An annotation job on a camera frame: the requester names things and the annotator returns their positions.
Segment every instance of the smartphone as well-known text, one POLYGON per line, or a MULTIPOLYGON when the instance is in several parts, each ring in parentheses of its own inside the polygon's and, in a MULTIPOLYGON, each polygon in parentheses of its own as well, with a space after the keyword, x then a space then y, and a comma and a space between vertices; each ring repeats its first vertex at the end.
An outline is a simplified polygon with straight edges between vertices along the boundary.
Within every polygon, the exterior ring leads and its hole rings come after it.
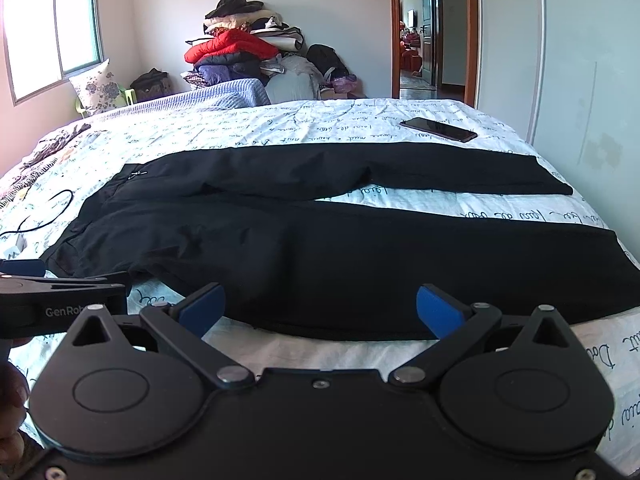
POLYGON ((421 132, 427 132, 439 137, 444 137, 445 139, 456 140, 458 142, 469 142, 478 136, 478 134, 470 132, 469 130, 463 130, 462 128, 451 126, 451 124, 423 119, 422 117, 416 117, 409 121, 402 121, 400 126, 420 130, 421 132))

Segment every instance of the window frame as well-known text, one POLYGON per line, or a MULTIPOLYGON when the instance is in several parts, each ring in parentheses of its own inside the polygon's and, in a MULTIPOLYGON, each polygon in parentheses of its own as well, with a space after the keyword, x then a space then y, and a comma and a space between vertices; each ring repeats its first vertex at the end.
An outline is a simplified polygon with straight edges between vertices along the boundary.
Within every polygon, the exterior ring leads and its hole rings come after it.
POLYGON ((58 58, 58 67, 60 69, 60 75, 61 78, 58 81, 54 81, 51 84, 48 84, 46 86, 44 86, 43 88, 40 88, 39 90, 36 90, 34 92, 31 92, 30 94, 27 94, 23 97, 20 97, 19 99, 16 99, 15 97, 15 91, 14 91, 14 76, 11 72, 11 60, 9 59, 9 47, 8 47, 8 41, 7 41, 7 35, 6 35, 6 29, 4 27, 2 27, 2 42, 3 42, 3 47, 4 47, 4 62, 6 63, 6 70, 7 70, 7 75, 9 77, 9 82, 10 82, 10 91, 11 91, 11 99, 14 103, 14 107, 27 101, 28 99, 31 99, 32 97, 36 97, 37 95, 43 94, 46 91, 51 90, 52 88, 55 88, 57 86, 60 86, 62 84, 64 84, 65 82, 67 82, 69 80, 70 77, 79 75, 83 72, 86 72, 87 70, 91 70, 92 68, 99 66, 101 63, 104 62, 104 52, 102 49, 102 33, 100 31, 100 12, 98 9, 98 0, 92 0, 92 4, 94 6, 94 31, 95 31, 95 41, 96 41, 96 45, 97 45, 97 51, 98 51, 98 61, 96 62, 92 62, 92 63, 88 63, 87 65, 78 67, 76 69, 74 69, 71 72, 65 72, 65 70, 62 67, 62 56, 60 54, 60 40, 58 39, 58 14, 57 14, 57 9, 56 9, 56 0, 52 0, 52 6, 53 6, 53 17, 54 17, 54 28, 55 28, 55 37, 56 37, 56 49, 57 49, 57 58, 58 58))

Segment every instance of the triangular cutout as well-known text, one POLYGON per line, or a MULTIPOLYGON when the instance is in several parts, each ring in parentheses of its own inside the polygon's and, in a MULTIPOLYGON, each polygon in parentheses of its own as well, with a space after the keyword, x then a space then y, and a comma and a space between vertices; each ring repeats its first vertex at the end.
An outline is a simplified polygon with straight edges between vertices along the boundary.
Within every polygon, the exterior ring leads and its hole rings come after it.
POLYGON ((100 318, 91 316, 74 339, 74 346, 95 345, 109 341, 109 335, 104 329, 100 318))
POLYGON ((559 346, 562 348, 567 348, 569 346, 569 343, 562 335, 562 332, 560 332, 553 320, 548 317, 543 319, 542 323, 540 323, 540 327, 533 338, 533 342, 540 345, 559 346))

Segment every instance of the white bed sheet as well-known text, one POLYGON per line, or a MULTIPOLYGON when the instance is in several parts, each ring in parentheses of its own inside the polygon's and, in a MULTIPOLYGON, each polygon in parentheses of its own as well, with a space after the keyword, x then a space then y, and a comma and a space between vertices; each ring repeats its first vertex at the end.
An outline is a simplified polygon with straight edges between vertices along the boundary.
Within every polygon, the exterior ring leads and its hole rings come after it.
MULTIPOLYGON (((0 231, 15 228, 33 214, 34 225, 55 216, 66 198, 47 201, 63 189, 75 193, 72 205, 48 228, 26 235, 22 257, 39 256, 55 243, 82 202, 102 187, 123 164, 147 162, 167 153, 229 146, 300 142, 439 142, 460 144, 399 126, 402 120, 424 117, 475 131, 478 138, 465 148, 538 156, 505 124, 455 101, 358 100, 295 102, 260 108, 211 111, 192 105, 165 112, 146 112, 103 123, 69 160, 41 177, 25 202, 7 208, 0 231)), ((540 164, 562 180, 538 156, 540 164)), ((584 198, 573 196, 498 196, 441 191, 396 190, 368 186, 328 200, 391 207, 448 216, 487 216, 513 221, 573 222, 605 228, 584 198)), ((628 254, 636 266, 638 263, 628 254)), ((180 296, 153 280, 135 287, 130 311, 151 297, 178 301, 180 296)), ((600 452, 625 473, 640 468, 640 308, 574 327, 575 333, 609 381, 616 413, 600 452)), ((62 336, 40 338, 15 349, 11 359, 33 382, 62 336)), ((323 342, 254 330, 221 320, 204 338, 219 350, 260 373, 264 367, 378 368, 383 376, 433 342, 323 342)))

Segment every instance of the human hand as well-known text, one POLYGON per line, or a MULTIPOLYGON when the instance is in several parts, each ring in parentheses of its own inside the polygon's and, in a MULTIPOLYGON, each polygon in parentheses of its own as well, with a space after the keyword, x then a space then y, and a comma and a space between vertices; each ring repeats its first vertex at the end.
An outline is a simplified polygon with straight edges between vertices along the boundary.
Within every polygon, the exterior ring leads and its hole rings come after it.
MULTIPOLYGON (((14 348, 30 340, 16 339, 14 348)), ((29 398, 29 384, 11 363, 0 366, 0 465, 11 465, 20 462, 24 453, 24 442, 18 428, 27 416, 24 403, 29 398)))

